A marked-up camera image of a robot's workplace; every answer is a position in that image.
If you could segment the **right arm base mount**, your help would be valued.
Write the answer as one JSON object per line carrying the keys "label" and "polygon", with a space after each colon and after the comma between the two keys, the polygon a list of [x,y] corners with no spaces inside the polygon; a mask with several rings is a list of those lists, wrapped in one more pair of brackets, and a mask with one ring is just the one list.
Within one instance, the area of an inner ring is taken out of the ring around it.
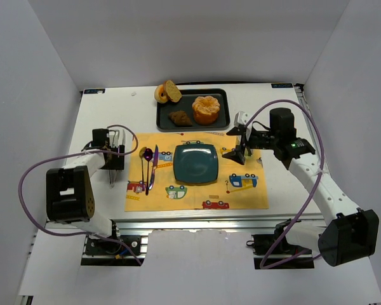
{"label": "right arm base mount", "polygon": [[[251,240],[246,242],[246,246],[253,251],[255,269],[261,269],[260,263],[262,262],[264,255],[290,222],[291,219],[288,219],[277,224],[272,234],[254,234],[251,237]],[[291,245],[286,241],[286,238],[283,238],[280,244],[276,246],[267,258],[265,265],[277,263],[302,251],[305,253],[300,257],[275,266],[273,269],[314,269],[312,251],[298,245]]]}

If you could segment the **brown chocolate bread piece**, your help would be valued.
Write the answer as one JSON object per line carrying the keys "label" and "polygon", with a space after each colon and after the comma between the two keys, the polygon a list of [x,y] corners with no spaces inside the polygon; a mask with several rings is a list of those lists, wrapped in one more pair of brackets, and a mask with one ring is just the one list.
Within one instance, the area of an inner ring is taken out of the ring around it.
{"label": "brown chocolate bread piece", "polygon": [[185,111],[175,111],[168,115],[169,119],[175,126],[190,127],[193,126],[191,119],[188,117]]}

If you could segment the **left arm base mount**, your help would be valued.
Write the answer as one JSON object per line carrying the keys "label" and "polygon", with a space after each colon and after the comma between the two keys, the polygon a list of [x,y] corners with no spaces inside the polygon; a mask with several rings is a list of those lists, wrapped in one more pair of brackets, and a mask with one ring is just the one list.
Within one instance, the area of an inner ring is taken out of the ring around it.
{"label": "left arm base mount", "polygon": [[[148,234],[123,233],[120,240],[125,243],[143,263],[147,252]],[[85,239],[81,257],[82,266],[133,266],[139,267],[139,263],[126,247],[116,243],[97,238]]]}

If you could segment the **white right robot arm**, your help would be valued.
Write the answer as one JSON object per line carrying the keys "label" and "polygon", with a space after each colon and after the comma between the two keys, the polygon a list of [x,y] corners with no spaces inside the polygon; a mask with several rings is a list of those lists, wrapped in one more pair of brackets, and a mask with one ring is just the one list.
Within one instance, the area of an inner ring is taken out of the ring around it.
{"label": "white right robot arm", "polygon": [[244,165],[246,156],[254,149],[273,151],[276,159],[307,190],[309,201],[319,208],[326,227],[307,225],[298,219],[286,220],[276,226],[275,240],[268,253],[277,248],[288,251],[301,247],[317,252],[330,266],[373,255],[379,227],[377,214],[360,208],[323,170],[323,155],[317,155],[307,140],[297,137],[295,117],[290,109],[272,109],[269,118],[270,126],[257,131],[250,116],[238,112],[228,135],[237,136],[239,144],[223,157]]}

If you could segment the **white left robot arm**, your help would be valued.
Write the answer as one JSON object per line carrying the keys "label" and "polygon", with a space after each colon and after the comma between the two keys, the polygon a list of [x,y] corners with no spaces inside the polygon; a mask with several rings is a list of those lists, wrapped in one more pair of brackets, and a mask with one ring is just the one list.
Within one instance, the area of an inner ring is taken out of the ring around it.
{"label": "white left robot arm", "polygon": [[117,239],[116,224],[95,208],[91,177],[107,170],[113,186],[117,173],[124,169],[124,132],[105,128],[92,131],[85,150],[111,151],[112,154],[84,154],[62,168],[46,173],[46,214],[50,221],[70,224],[92,235]]}

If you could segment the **silver metal tongs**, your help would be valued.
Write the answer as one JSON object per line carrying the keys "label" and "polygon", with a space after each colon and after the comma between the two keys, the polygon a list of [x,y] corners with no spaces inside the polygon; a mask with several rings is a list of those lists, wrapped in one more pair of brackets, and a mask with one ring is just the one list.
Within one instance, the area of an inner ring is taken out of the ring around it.
{"label": "silver metal tongs", "polygon": [[[120,151],[119,146],[125,145],[125,142],[126,142],[125,132],[123,130],[119,130],[119,129],[111,129],[110,133],[111,133],[110,146],[112,148],[117,148],[117,151],[119,152]],[[119,170],[109,170],[110,188],[114,187],[118,173],[119,173]]]}

